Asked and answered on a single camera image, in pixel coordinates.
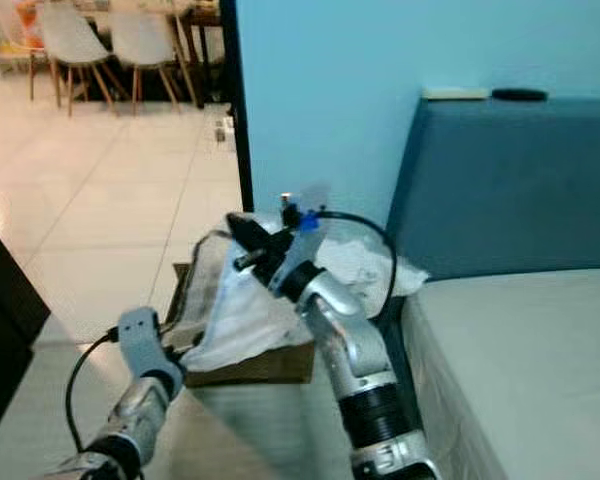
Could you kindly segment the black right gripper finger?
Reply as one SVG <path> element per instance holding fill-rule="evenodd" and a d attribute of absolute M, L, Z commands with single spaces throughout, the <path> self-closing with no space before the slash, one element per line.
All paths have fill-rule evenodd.
<path fill-rule="evenodd" d="M 226 225 L 230 236 L 240 246 L 272 246 L 274 234 L 249 212 L 228 212 Z"/>
<path fill-rule="evenodd" d="M 271 248 L 271 233 L 255 218 L 226 218 L 230 237 L 248 253 L 267 252 Z"/>

